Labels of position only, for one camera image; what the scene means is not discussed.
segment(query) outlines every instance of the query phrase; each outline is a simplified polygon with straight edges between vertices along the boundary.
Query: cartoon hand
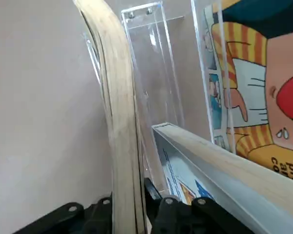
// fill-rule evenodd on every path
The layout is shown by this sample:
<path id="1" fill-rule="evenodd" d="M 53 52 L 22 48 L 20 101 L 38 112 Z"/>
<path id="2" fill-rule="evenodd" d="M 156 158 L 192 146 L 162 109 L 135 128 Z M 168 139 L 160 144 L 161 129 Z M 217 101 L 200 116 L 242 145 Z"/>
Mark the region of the cartoon hand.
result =
<path id="1" fill-rule="evenodd" d="M 227 89 L 224 89 L 224 96 L 225 96 L 225 107 L 229 107 L 229 100 L 227 97 Z M 237 89 L 230 89 L 230 97 L 231 97 L 231 108 L 240 107 L 243 120 L 245 122 L 249 121 L 248 118 L 248 111 L 245 107 L 245 102 Z"/>

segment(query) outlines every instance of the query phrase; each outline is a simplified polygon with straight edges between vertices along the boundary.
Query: cartoon face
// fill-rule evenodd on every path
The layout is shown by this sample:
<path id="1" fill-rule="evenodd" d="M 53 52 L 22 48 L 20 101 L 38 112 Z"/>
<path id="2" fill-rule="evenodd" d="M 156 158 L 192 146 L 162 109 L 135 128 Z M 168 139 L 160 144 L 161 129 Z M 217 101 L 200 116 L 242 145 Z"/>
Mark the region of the cartoon face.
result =
<path id="1" fill-rule="evenodd" d="M 266 101 L 273 142 L 293 150 L 293 33 L 267 42 Z"/>

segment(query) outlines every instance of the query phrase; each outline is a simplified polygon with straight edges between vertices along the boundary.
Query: beige wall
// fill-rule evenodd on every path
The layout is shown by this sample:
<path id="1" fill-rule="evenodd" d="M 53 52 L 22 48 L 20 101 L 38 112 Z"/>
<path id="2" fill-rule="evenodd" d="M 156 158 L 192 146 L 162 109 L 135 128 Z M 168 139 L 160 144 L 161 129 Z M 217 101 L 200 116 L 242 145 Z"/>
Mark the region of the beige wall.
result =
<path id="1" fill-rule="evenodd" d="M 191 13 L 168 22 L 185 128 L 210 141 L 202 73 Z"/>
<path id="2" fill-rule="evenodd" d="M 111 191 L 100 89 L 72 1 L 0 1 L 0 234 Z"/>

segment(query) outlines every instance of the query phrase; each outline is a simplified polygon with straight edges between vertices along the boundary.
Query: screw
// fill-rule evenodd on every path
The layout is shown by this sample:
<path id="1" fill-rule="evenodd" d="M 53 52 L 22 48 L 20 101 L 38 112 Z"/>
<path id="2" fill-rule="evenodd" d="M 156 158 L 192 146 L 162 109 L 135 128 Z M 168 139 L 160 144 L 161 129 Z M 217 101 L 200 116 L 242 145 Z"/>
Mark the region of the screw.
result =
<path id="1" fill-rule="evenodd" d="M 198 199 L 197 203 L 199 203 L 200 205 L 205 205 L 206 201 L 203 199 Z"/>
<path id="2" fill-rule="evenodd" d="M 103 204 L 104 204 L 104 205 L 109 204 L 109 200 L 104 200 L 104 201 L 103 201 Z"/>
<path id="3" fill-rule="evenodd" d="M 77 210 L 77 207 L 76 206 L 72 206 L 68 209 L 69 212 L 74 212 Z"/>
<path id="4" fill-rule="evenodd" d="M 152 10 L 151 7 L 149 7 L 149 8 L 147 9 L 147 11 L 146 11 L 146 14 L 147 14 L 147 15 L 151 15 L 152 13 L 153 13 L 153 10 Z"/>
<path id="5" fill-rule="evenodd" d="M 167 198 L 167 199 L 165 199 L 165 202 L 166 202 L 168 205 L 170 205 L 173 201 L 172 201 L 171 198 Z"/>
<path id="6" fill-rule="evenodd" d="M 130 12 L 130 13 L 128 14 L 128 18 L 129 18 L 129 19 L 133 19 L 133 18 L 135 18 L 135 15 L 133 14 L 133 12 Z"/>

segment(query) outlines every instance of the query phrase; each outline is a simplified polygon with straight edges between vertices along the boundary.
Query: cartoon character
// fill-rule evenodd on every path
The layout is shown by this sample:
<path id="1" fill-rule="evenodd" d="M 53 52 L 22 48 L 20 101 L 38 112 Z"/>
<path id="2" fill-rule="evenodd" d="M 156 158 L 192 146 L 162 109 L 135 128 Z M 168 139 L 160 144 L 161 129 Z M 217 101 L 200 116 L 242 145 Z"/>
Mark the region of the cartoon character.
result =
<path id="1" fill-rule="evenodd" d="M 209 75 L 209 96 L 212 110 L 212 123 L 214 129 L 221 128 L 221 96 L 218 76 L 216 74 Z"/>
<path id="2" fill-rule="evenodd" d="M 210 193 L 205 188 L 203 188 L 202 185 L 200 185 L 200 183 L 198 181 L 195 181 L 195 184 L 197 186 L 197 189 L 198 189 L 201 197 L 209 197 L 214 200 L 212 195 L 210 195 Z"/>
<path id="3" fill-rule="evenodd" d="M 192 200 L 195 199 L 195 197 L 196 197 L 195 193 L 190 188 L 188 188 L 186 185 L 184 185 L 183 183 L 179 182 L 179 184 L 182 189 L 182 192 L 184 193 L 187 204 L 191 205 Z"/>
<path id="4" fill-rule="evenodd" d="M 230 93 L 230 102 L 224 95 L 234 124 L 230 147 L 293 179 L 293 0 L 223 2 L 226 55 L 216 13 L 211 34 Z"/>
<path id="5" fill-rule="evenodd" d="M 211 77 L 209 77 L 209 95 L 214 97 L 218 106 L 221 107 L 219 81 L 213 81 Z"/>

